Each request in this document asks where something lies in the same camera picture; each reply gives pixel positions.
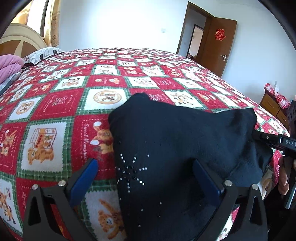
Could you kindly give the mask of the right hand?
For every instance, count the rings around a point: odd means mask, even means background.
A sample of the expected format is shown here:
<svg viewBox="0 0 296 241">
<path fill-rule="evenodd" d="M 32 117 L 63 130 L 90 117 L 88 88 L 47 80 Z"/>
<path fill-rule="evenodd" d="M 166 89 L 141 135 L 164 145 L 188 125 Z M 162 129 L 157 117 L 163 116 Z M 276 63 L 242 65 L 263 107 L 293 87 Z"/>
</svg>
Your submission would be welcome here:
<svg viewBox="0 0 296 241">
<path fill-rule="evenodd" d="M 279 164 L 279 176 L 278 176 L 278 190 L 281 195 L 286 195 L 290 186 L 288 184 L 288 176 L 285 170 L 285 157 L 281 156 L 278 161 Z"/>
</svg>

